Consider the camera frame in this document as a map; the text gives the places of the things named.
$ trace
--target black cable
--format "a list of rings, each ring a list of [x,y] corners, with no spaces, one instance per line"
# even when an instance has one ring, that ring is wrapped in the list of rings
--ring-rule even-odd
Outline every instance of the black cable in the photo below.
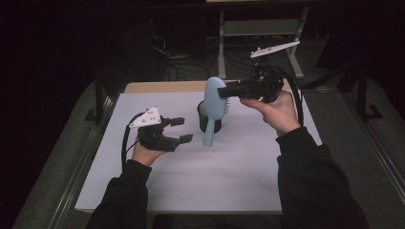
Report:
[[[190,62],[173,63],[173,62],[177,62],[177,61],[181,61],[181,59],[170,59],[170,62],[172,62],[172,64],[177,64],[177,65],[196,64],[196,63],[199,63],[199,62],[203,61],[203,59],[198,58],[198,59],[192,60]]]
[[[135,143],[132,144],[132,145],[128,148],[126,154],[128,154],[128,152],[131,150],[131,148],[134,147],[138,142],[139,142],[139,140],[136,140]]]
[[[199,68],[201,68],[201,70],[200,71],[191,71],[191,70],[187,70],[187,69],[184,69],[184,68],[175,67],[174,65],[171,65],[171,66],[173,68],[177,69],[177,70],[182,70],[182,71],[185,71],[185,72],[188,72],[188,73],[206,72],[207,76],[209,77],[209,71],[208,71],[208,69],[206,67],[201,66],[201,65],[196,65],[196,64],[188,64],[188,65],[199,67]]]
[[[227,60],[232,66],[234,66],[234,67],[237,68],[237,69],[245,70],[245,71],[254,69],[254,67],[252,67],[251,65],[248,65],[248,64],[246,64],[246,63],[244,63],[244,62],[235,60],[235,59],[233,59],[232,57],[229,57],[228,55],[225,55],[225,54],[224,54],[224,56],[226,57],[225,60]],[[239,64],[241,64],[241,65],[245,65],[245,66],[247,66],[248,68],[240,67],[240,66],[236,65],[235,63],[233,63],[232,61],[234,61],[234,62],[236,62],[236,63],[239,63]]]
[[[186,81],[186,80],[187,80],[187,75],[185,75],[185,73],[179,73],[179,74],[176,76],[175,81],[179,81],[179,76],[180,76],[180,75],[184,76],[184,80],[183,80],[183,81]]]
[[[180,74],[179,70],[175,66],[173,66],[172,64],[167,63],[166,65],[169,67],[169,73],[171,72],[170,68],[173,68],[176,71],[177,75],[176,75],[174,81],[177,81],[177,79],[179,78],[179,74]]]
[[[244,52],[244,51],[232,51],[233,53],[235,53],[235,55],[238,56],[238,58],[240,58],[241,60],[249,60],[250,62],[253,63],[253,60],[250,58],[250,52]]]
[[[207,69],[211,69],[211,67],[214,65],[215,62],[218,62],[218,53],[217,52],[213,52],[215,55],[215,58],[212,59],[211,64],[207,67]]]
[[[124,138],[122,139],[122,146],[121,146],[121,166],[122,166],[122,170],[125,167],[125,162],[126,162],[126,155],[128,153],[129,150],[126,149],[127,143],[128,143],[128,136],[129,133],[131,132],[131,128],[129,127],[129,125],[135,120],[137,119],[137,117],[143,115],[143,113],[139,113],[137,115],[135,115],[128,123],[128,125],[125,126],[125,133],[124,133]]]
[[[113,60],[115,60],[120,66],[122,66],[126,71],[129,73],[133,73],[131,68],[129,68],[126,64],[124,64],[122,61],[120,61],[117,57],[115,57],[112,53],[110,53],[107,49],[105,49],[99,42],[98,40],[91,34],[91,37],[93,38],[93,41],[100,47],[102,51],[104,51],[106,54],[108,54]]]
[[[300,123],[301,126],[304,126],[304,112],[303,112],[303,92],[301,91],[301,95],[298,94],[298,82],[295,77],[291,76],[288,74],[284,69],[279,68],[278,66],[274,64],[268,64],[269,67],[274,68],[278,70],[280,73],[282,73],[289,86],[291,87],[292,95],[294,96],[295,100],[295,107],[297,108],[297,114],[298,114],[298,122]]]
[[[167,81],[172,81],[172,75],[170,74],[170,69],[169,69],[169,73],[167,72],[166,69],[163,69],[163,70],[164,70],[164,73],[167,76]]]

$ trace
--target light blue object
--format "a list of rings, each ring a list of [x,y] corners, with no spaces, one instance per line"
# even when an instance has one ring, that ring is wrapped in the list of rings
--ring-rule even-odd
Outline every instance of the light blue object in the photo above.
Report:
[[[208,124],[203,137],[203,146],[205,147],[212,146],[214,141],[215,121],[223,118],[226,112],[227,98],[220,98],[218,94],[218,89],[224,87],[226,87],[226,85],[219,77],[210,77],[205,84],[203,108],[208,116]]]

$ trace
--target white surface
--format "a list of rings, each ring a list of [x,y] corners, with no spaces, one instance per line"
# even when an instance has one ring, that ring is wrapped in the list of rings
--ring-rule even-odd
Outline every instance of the white surface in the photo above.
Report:
[[[265,49],[258,48],[258,50],[256,52],[252,52],[252,54],[250,55],[250,58],[254,58],[254,57],[258,57],[258,56],[278,52],[278,51],[285,50],[286,48],[296,46],[296,45],[299,45],[299,44],[300,44],[299,41],[294,41],[294,42],[287,43],[287,44],[284,44],[284,45],[268,47],[268,48],[265,48]]]
[[[280,212],[277,185],[276,134],[259,112],[230,98],[230,110],[211,148],[203,147],[197,106],[200,93],[122,94],[75,209],[93,211],[101,202],[108,182],[121,173],[120,152],[125,125],[136,114],[157,106],[163,117],[184,117],[181,126],[167,127],[172,137],[194,134],[175,153],[158,158],[147,186],[148,210],[156,212]],[[304,101],[305,126],[321,144]],[[130,146],[137,134],[133,129]]]

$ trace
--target wire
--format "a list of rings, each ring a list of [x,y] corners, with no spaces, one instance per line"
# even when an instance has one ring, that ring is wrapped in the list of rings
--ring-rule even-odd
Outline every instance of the wire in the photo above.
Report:
[[[217,54],[217,55],[218,55],[218,52],[208,52],[208,53],[207,53],[207,55],[211,55],[211,54]],[[202,62],[202,61],[204,61],[204,60],[205,60],[204,57],[198,57],[198,58],[196,58],[196,59],[194,59],[194,60],[190,60],[189,62],[177,62],[177,61],[181,61],[180,58],[178,58],[178,59],[171,59],[170,61],[171,61],[171,63],[177,64],[177,65],[187,65],[187,64],[196,64],[196,63]]]
[[[237,55],[241,60],[249,60],[250,62],[253,63],[253,60],[250,58],[250,52],[233,51],[233,53],[235,53],[235,55]]]
[[[235,60],[234,58],[230,57],[230,56],[227,55],[227,54],[224,54],[224,56],[226,57],[225,60],[227,60],[227,61],[228,61],[231,65],[233,65],[235,68],[238,68],[238,69],[240,69],[240,70],[252,70],[252,69],[254,69],[254,66],[251,66],[251,65],[248,65],[248,64],[246,64],[246,63],[244,63],[244,62]]]
[[[208,79],[211,75],[209,74],[209,69],[215,64],[216,60],[217,60],[218,55],[216,55],[215,58],[212,58],[212,61],[209,63],[209,65],[207,67],[197,64],[199,62],[202,62],[202,59],[197,59],[197,60],[192,60],[190,62],[181,62],[181,63],[177,63],[177,62],[173,62],[170,61],[169,63],[167,63],[166,65],[169,66],[170,68],[173,68],[176,71],[176,77],[175,77],[175,81],[179,80],[179,76],[183,75],[184,76],[184,80],[187,79],[186,74],[185,73],[181,73],[180,71],[183,72],[187,72],[187,73],[201,73],[201,72],[206,72],[206,78]],[[186,68],[186,66],[190,66],[190,67],[197,67],[200,68],[200,70],[188,70]]]
[[[164,40],[163,37],[158,36],[158,35],[154,35],[153,37],[154,37],[154,38],[160,38],[160,40],[163,42],[163,48],[166,49],[166,41]]]
[[[167,55],[167,56],[170,56],[170,52],[165,52],[165,51],[163,51],[163,50],[160,50],[160,49],[158,49],[158,48],[156,48],[156,47],[152,47],[154,50],[157,50],[157,51],[159,51],[159,52],[161,52],[162,54],[164,54],[164,55]]]
[[[111,54],[107,49],[104,48],[104,46],[102,46],[98,40],[94,37],[93,34],[91,34],[91,37],[93,38],[93,41],[95,41],[96,44],[98,44],[98,46],[105,52],[107,53],[111,58],[113,58],[113,60],[115,60],[119,65],[121,65],[122,67],[124,67],[129,73],[132,73],[131,68],[129,68],[126,64],[124,64],[122,61],[120,61],[118,58],[116,58],[113,54]]]
[[[214,37],[206,37],[206,41],[208,41],[208,40],[214,40],[214,43],[212,43],[212,44],[207,44],[207,49],[211,49],[211,48],[214,48],[214,47],[217,47],[219,44],[220,44],[220,38],[219,37],[217,37],[217,36],[214,36]]]
[[[179,81],[179,80],[180,80],[180,79],[179,79],[179,76],[180,76],[180,75],[183,76],[183,81],[187,80],[187,75],[186,75],[185,73],[181,73],[181,72],[179,71],[179,69],[178,69],[176,66],[173,66],[173,65],[171,65],[171,64],[167,64],[167,66],[169,67],[169,68],[168,68],[169,72],[170,72],[170,68],[172,68],[172,69],[174,69],[174,70],[176,71],[176,77],[175,77],[174,81]]]
[[[128,152],[131,150],[132,147],[134,147],[137,143],[139,142],[139,140],[135,141],[134,144],[132,144],[126,151],[126,154],[128,154]]]
[[[211,64],[207,67],[207,69],[210,69],[214,65],[215,62],[218,62],[218,53],[215,52],[215,54],[216,54],[215,58],[213,58]]]
[[[268,64],[271,68],[274,68],[278,70],[280,73],[282,73],[291,87],[292,95],[294,96],[295,99],[295,106],[297,108],[297,114],[298,114],[298,122],[301,124],[301,126],[304,125],[304,112],[303,112],[303,92],[301,91],[301,94],[298,94],[298,82],[295,77],[292,75],[288,74],[284,69],[279,68],[278,66],[274,64]]]
[[[167,72],[167,70],[165,68],[163,70],[167,76],[167,81],[172,81],[172,75],[170,74],[170,69],[169,69],[169,73]]]
[[[129,151],[129,149],[131,149],[131,147],[133,147],[136,144],[136,142],[135,142],[135,144],[133,146],[131,146],[128,150],[126,150],[126,146],[127,146],[127,143],[128,143],[128,136],[129,136],[129,133],[131,132],[131,128],[129,127],[129,125],[137,117],[139,117],[141,115],[143,115],[143,113],[139,113],[139,114],[135,115],[133,118],[131,118],[128,125],[125,126],[125,133],[124,133],[124,138],[122,139],[122,146],[121,146],[121,166],[122,166],[122,170],[124,170],[125,161],[126,161],[126,155],[127,155],[128,151]]]
[[[191,54],[183,54],[183,55],[172,55],[172,56],[170,56],[170,59],[171,60],[176,60],[176,59],[184,59],[184,58],[187,58],[187,57],[190,57],[191,56]]]

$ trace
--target gray carpet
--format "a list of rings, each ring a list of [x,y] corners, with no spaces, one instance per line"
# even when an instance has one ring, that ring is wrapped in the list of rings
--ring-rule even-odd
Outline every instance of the gray carpet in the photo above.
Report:
[[[301,64],[305,78],[301,80],[304,85],[320,77],[328,71],[315,67],[317,58],[323,49],[325,39],[303,39],[297,50],[297,58]],[[231,58],[246,56],[248,52],[230,50],[227,52]],[[201,60],[200,65],[209,67],[215,55]],[[274,55],[274,62],[291,72],[287,57],[279,52]],[[252,76],[252,70],[237,62],[226,61],[228,78]],[[182,65],[183,71],[179,78],[187,80],[203,80],[207,72],[201,68]],[[208,74],[216,75],[218,68],[214,64],[208,70]],[[176,76],[174,69],[170,71],[172,78]],[[325,85],[335,88],[338,77],[327,82]],[[355,97],[355,91],[349,94]],[[362,124],[358,122],[356,114],[352,111],[351,101],[341,93],[320,94],[316,91],[305,92],[315,124],[323,142],[330,145],[336,161],[347,173],[352,186],[352,192],[369,219],[372,229],[398,229],[405,228],[405,206],[399,198],[394,186],[381,166],[375,148],[365,134]],[[383,119],[370,121],[370,126],[375,131],[381,144],[392,157],[398,171],[405,174],[405,123],[388,102],[385,94],[378,85],[370,80],[368,101],[383,114]],[[94,127],[94,122],[84,121],[87,112],[95,107],[93,86],[83,93],[77,101],[72,116],[65,127],[62,135],[56,143],[53,152],[44,167],[44,170],[32,189],[32,192],[18,217],[14,228],[47,228],[50,225],[53,213],[57,209],[58,202],[64,197],[66,185],[76,168],[76,164],[86,140]],[[64,215],[59,223],[53,223],[51,228],[84,228],[89,214],[77,212],[74,209],[75,201],[79,193],[80,185],[77,185],[75,194],[70,198]]]

